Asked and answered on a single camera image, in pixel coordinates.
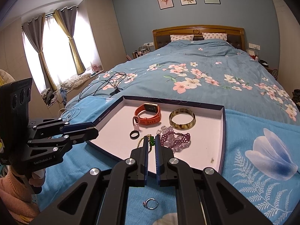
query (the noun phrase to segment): wooden headboard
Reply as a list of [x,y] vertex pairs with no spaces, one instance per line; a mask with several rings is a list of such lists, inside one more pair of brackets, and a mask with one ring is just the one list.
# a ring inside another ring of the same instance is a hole
[[170,35],[194,35],[194,40],[203,40],[202,33],[226,33],[227,42],[237,49],[243,51],[245,48],[245,37],[243,28],[222,25],[185,25],[153,30],[155,49],[164,47],[171,42]]

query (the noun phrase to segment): nightstand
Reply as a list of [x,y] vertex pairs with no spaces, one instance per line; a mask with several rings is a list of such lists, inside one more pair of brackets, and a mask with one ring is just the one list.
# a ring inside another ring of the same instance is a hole
[[264,67],[264,68],[275,78],[275,80],[277,80],[278,69],[271,69],[271,68],[267,68],[267,67]]

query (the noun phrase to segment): blue blanket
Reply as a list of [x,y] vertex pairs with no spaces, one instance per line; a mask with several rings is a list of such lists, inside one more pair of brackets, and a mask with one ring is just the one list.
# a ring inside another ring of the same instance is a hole
[[[76,105],[81,112],[71,123],[94,121],[114,101],[101,97],[83,99]],[[300,127],[226,110],[226,135],[223,177],[274,224],[283,224],[300,199],[300,175],[296,173],[300,165]],[[40,209],[46,208],[89,169],[105,170],[115,164],[85,143],[75,145],[61,164],[47,168],[46,182],[38,195]],[[159,202],[156,210],[143,207],[148,198]],[[145,188],[130,188],[126,224],[167,225],[176,216],[172,187],[160,188],[149,177]]]
[[[108,98],[113,89],[107,85],[79,103],[77,96],[67,104],[81,109],[71,123],[94,121],[121,95],[224,105],[227,140],[222,175],[274,224],[283,224],[300,198],[300,120],[290,97],[260,64],[226,42],[212,39],[172,42],[113,71],[127,73],[119,85],[123,90]],[[94,82],[112,74],[101,74]],[[111,80],[119,79],[117,75]],[[47,168],[46,182],[38,195],[40,209],[89,169],[105,170],[114,165],[89,145],[75,145],[63,163]],[[154,211],[142,205],[152,197],[159,202]],[[173,224],[175,219],[173,188],[159,188],[152,178],[145,188],[130,188],[126,224]]]
[[[117,65],[115,72],[127,77],[118,95],[168,98],[225,106],[264,119],[300,125],[295,103],[282,86],[246,52],[226,41],[178,40],[140,58]],[[110,71],[99,75],[107,80]],[[90,87],[83,96],[97,90]],[[95,95],[109,97],[114,89],[108,85]],[[74,106],[78,96],[67,107]]]

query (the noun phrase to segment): silver screw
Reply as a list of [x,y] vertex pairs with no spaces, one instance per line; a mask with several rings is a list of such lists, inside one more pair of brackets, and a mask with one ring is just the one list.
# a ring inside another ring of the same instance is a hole
[[98,168],[92,168],[90,170],[90,175],[97,175],[99,173],[99,169]]
[[214,172],[215,172],[211,167],[205,168],[204,171],[205,171],[205,173],[208,174],[208,175],[212,175],[212,174],[214,174]]
[[171,159],[169,160],[169,162],[170,162],[171,164],[177,164],[177,163],[179,162],[179,160],[178,160],[177,158],[171,158]]
[[128,165],[132,165],[132,164],[135,163],[135,160],[132,159],[132,158],[128,158],[125,162],[126,162],[126,164],[128,164]]

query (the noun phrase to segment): person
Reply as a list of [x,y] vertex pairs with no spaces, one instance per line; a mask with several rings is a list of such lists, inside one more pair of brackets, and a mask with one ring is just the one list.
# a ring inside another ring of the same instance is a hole
[[[0,86],[13,81],[15,80],[11,75],[0,69]],[[45,173],[45,170],[32,173],[29,184],[41,187],[45,182]],[[4,224],[9,224],[8,221],[12,219],[6,209],[21,224],[29,224],[40,213],[38,205],[32,202],[30,190],[12,166],[8,166],[8,173],[0,178],[0,224],[3,221]]]

